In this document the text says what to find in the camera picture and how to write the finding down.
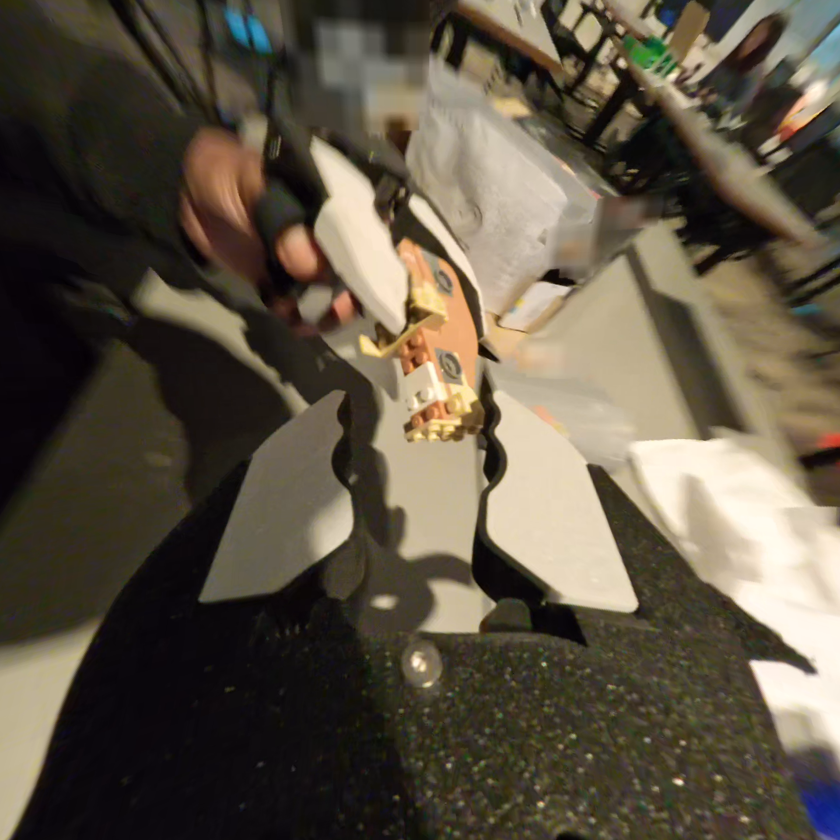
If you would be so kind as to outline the person's left forearm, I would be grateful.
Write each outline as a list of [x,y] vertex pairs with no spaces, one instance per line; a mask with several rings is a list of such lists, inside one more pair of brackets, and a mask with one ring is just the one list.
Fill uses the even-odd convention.
[[204,116],[125,56],[63,35],[2,38],[2,125],[22,130],[80,210],[205,266],[181,222]]

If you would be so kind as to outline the long wooden top table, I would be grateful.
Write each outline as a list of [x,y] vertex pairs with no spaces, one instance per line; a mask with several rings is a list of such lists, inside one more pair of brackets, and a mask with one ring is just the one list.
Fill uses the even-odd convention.
[[744,149],[715,133],[703,114],[684,108],[669,81],[634,64],[621,38],[615,36],[612,41],[646,99],[659,107],[724,203],[773,238],[812,249],[826,245],[826,238],[811,220],[772,183]]
[[453,13],[540,68],[563,70],[550,28],[533,2],[458,1]]

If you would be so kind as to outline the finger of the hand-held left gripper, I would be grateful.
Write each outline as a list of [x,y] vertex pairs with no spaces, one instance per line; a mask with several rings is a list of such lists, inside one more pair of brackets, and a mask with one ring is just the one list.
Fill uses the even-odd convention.
[[373,184],[326,140],[313,137],[310,153],[326,194],[314,218],[314,237],[363,310],[398,335],[406,328],[408,272],[375,208]]
[[407,222],[408,231],[415,235],[416,242],[455,270],[476,327],[479,355],[491,361],[499,361],[498,351],[489,336],[489,330],[495,323],[487,314],[476,273],[461,244],[424,194],[410,194],[406,213],[410,217]]

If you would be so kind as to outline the green plastic bin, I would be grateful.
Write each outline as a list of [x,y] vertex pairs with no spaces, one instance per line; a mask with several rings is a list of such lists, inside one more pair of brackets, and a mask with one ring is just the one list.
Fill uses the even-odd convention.
[[677,66],[669,45],[655,36],[639,40],[632,35],[625,35],[623,46],[631,63],[655,75],[666,76]]

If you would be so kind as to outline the orange and tan brick model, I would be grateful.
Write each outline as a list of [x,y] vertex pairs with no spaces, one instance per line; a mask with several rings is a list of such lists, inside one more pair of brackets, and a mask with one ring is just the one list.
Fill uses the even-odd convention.
[[413,347],[395,357],[402,372],[404,436],[409,443],[445,443],[477,435],[485,422],[477,384],[478,340],[456,273],[408,238],[397,251],[409,280],[432,284],[448,310],[441,328],[421,331]]

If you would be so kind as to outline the white printed paper bag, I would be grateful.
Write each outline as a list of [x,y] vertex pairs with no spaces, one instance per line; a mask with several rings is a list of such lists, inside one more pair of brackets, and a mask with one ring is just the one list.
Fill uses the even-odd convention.
[[484,308],[503,315],[553,260],[568,199],[550,174],[550,156],[475,84],[433,57],[406,162],[465,251]]

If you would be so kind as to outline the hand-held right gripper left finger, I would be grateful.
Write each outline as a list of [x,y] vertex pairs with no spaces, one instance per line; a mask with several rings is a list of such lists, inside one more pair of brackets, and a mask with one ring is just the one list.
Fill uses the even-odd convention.
[[335,466],[348,396],[332,391],[257,448],[227,520],[202,604],[276,595],[315,573],[327,596],[364,581],[354,499]]

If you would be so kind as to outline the blue plastic bin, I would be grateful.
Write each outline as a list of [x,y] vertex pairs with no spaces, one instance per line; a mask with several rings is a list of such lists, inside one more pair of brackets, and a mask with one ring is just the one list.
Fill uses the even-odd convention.
[[820,838],[839,838],[839,765],[822,745],[808,745],[789,756],[797,790]]

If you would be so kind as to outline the person's left hand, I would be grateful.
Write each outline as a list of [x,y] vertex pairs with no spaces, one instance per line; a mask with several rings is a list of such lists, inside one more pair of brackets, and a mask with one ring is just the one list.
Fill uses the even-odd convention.
[[256,230],[253,210],[266,190],[259,154],[223,129],[203,128],[189,143],[183,164],[180,221],[202,257],[232,272],[260,294],[269,310],[299,334],[327,333],[355,320],[360,307],[344,291],[316,327],[301,319],[298,305],[281,296],[269,277],[269,255]]

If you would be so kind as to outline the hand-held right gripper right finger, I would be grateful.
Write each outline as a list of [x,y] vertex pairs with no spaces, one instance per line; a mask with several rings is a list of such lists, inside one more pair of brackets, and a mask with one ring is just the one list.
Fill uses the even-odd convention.
[[487,397],[477,534],[549,603],[639,607],[589,466],[571,441],[501,388]]

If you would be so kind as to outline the empty white paper bag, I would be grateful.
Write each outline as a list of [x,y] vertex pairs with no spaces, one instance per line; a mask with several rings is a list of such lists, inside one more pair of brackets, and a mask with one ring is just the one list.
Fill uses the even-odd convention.
[[644,494],[698,576],[774,631],[815,669],[751,654],[789,753],[839,748],[839,531],[764,458],[732,441],[635,443]]

